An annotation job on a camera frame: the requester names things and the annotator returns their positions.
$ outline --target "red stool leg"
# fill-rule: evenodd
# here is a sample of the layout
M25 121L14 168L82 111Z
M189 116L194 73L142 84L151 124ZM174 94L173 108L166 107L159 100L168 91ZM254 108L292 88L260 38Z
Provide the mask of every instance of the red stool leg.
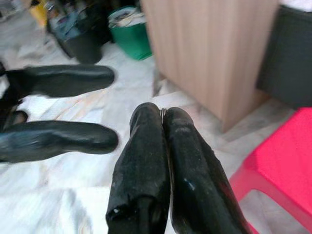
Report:
M249 228L253 234L259 234L259 232L257 232L257 230L250 223L249 223Z
M253 173L253 171L247 170L244 167L244 164L242 164L231 176L230 185L238 201L240 201L252 189L251 177Z
M257 183L257 190L265 193L268 197L273 199L277 204L297 219L303 227L312 233L312 214L310 214L303 207L299 206L296 201L287 196L287 194L283 193L279 188L267 181L264 177L262 177L261 180L261 182Z

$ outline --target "yellow object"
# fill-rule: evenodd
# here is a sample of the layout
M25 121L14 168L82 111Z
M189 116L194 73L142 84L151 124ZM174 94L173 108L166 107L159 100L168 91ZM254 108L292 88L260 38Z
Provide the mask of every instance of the yellow object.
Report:
M41 27L47 24L47 13L43 5L44 3L41 1L38 5L29 8L30 13Z

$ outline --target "wooden furniture panel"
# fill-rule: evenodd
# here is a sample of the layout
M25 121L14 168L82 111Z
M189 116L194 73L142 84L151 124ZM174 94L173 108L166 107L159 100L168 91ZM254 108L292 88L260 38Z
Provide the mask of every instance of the wooden furniture panel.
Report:
M156 64L227 130L266 96L255 81L278 0L141 0Z

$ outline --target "floor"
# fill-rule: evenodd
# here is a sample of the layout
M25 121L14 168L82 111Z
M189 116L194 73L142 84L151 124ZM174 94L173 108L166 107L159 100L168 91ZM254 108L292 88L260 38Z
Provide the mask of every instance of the floor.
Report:
M68 60L27 13L0 24L0 58L10 68L77 64ZM143 102L185 109L215 150L228 177L246 155L294 111L270 99L230 131L222 133L214 115L167 80L157 80L153 57L134 61L115 45L103 47L103 59L117 72L105 89L71 98L29 96L20 109L29 121L69 120L100 123L115 129L119 147L108 155L66 153L39 162L0 165L0 230L8 234L107 233L105 213L114 164L129 138L132 111ZM260 192L240 202L246 219L261 234L307 234L289 214ZM166 234L174 234L168 222Z

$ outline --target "white marble tile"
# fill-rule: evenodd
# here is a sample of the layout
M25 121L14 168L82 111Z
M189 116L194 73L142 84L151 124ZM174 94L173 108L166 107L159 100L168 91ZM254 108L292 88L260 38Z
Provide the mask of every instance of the white marble tile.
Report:
M265 138L258 133L250 133L235 141L223 145L220 150L236 154L247 155L255 149Z
M2 233L107 233L109 188L40 191L0 197Z
M66 111L60 113L57 120L65 121L81 121L88 113L90 113L95 107L99 106L99 101L103 101L102 97L108 99L109 95L106 95L108 90L98 90L89 92L86 95L80 95L78 97L70 97L65 99L66 102L73 102L73 106Z
M149 68L154 69L155 66L155 57L154 56L150 56L144 60L142 60L142 62Z
M114 168L110 162L118 158L118 151L106 155L70 152L58 156L57 163L42 162L47 188L98 187L110 184Z
M45 112L57 102L58 98L46 98L39 95L31 95L24 98L18 110L24 110L29 115L29 120L39 119Z
M180 89L168 79L160 80L159 83L160 90L157 94L158 96L180 91Z
M204 107L200 107L198 114L198 128L207 128L212 134L218 136L222 134L221 122L214 114L212 114Z
M215 149L214 154L220 160L220 163L228 179L230 179L231 176L237 171L237 169L245 159L244 155L230 154Z
M114 68L117 69L117 81L112 86L113 88L150 88L153 85L153 69L147 67L141 61L127 59L122 65L118 62L118 65L115 65Z
M30 42L35 30L36 22L28 12L17 13L11 17L9 23L1 23L0 55L3 55L8 47L21 46L25 41Z
M246 220L260 234L275 234L271 231L268 220L265 217L263 204L259 198L258 191L251 191L240 201L239 206L241 207Z
M207 128L198 128L198 132L204 138L210 147L213 149L219 149L222 145L226 144L227 142L220 138L218 135L215 135L209 131Z
M288 119L294 110L278 100L270 99L250 115L242 119L232 129L222 135L227 141L236 140L242 136L268 127L274 123L282 123Z
M124 133L129 128L129 122L134 109L148 102L152 97L151 88L114 89L103 107L102 124Z
M0 164L0 196L41 188L44 186L43 174L41 162Z
M83 116L80 121L86 122L86 123L97 123L101 124L103 118L103 109L102 108L96 108L92 109L88 113L86 113L85 116Z
M156 104L159 109L168 109L170 107L180 107L196 103L192 97L188 96L183 91L153 97L151 102Z
M273 234L308 234L296 219L267 195L259 192L262 209Z
M272 133L274 133L281 125L283 125L284 121L273 123L268 127L262 128L255 133L262 136L264 139L268 138Z

